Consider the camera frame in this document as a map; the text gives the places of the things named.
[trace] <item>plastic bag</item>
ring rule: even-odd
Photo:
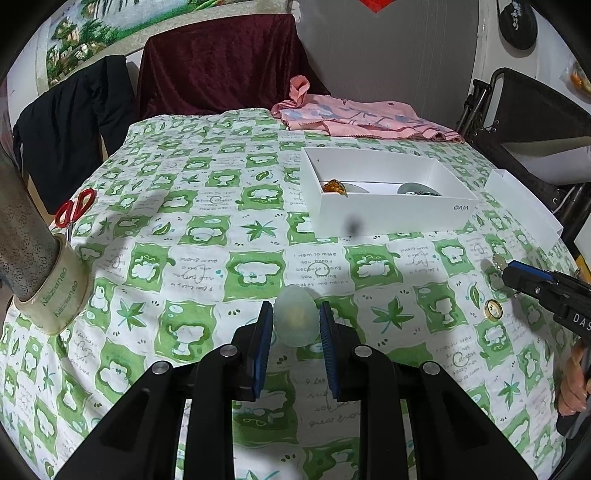
[[[578,61],[574,61],[572,66],[564,74],[563,80],[565,82],[570,83],[579,92],[583,92],[591,97],[591,82],[589,82]]]

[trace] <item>black jacket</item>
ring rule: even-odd
[[[23,110],[12,132],[14,154],[48,213],[54,214],[101,165],[99,135],[111,155],[135,117],[123,55],[76,72]]]

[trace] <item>pink cloth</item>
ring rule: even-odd
[[[322,130],[333,137],[462,141],[460,134],[452,129],[419,118],[406,103],[352,102],[306,93],[309,88],[306,77],[293,77],[290,99],[271,109],[271,114],[290,130]]]

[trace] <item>finger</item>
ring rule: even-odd
[[[585,344],[582,340],[579,340],[573,345],[573,349],[570,351],[570,357],[573,359],[575,364],[580,365],[586,350],[587,347],[585,347]]]
[[[566,369],[566,378],[569,382],[569,388],[577,398],[583,402],[587,401],[587,389],[585,388],[587,381],[585,374],[580,364],[574,363],[574,360],[569,359],[569,364]]]
[[[562,396],[560,397],[560,399],[558,400],[558,412],[563,416],[563,417],[570,417],[571,415],[574,415],[576,412],[570,408],[565,402],[564,399],[562,398]]]
[[[570,389],[568,380],[563,380],[562,385],[560,386],[560,392],[562,393],[564,403],[566,403],[571,410],[585,411],[587,409],[586,403],[580,400]]]

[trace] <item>red scissors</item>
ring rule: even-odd
[[[95,199],[95,189],[82,190],[78,195],[76,204],[74,204],[74,201],[68,200],[57,211],[54,217],[56,225],[60,228],[67,228],[66,239],[68,242],[72,240],[72,230],[74,229],[74,223],[80,220],[80,217],[84,215],[90,207],[92,207]]]

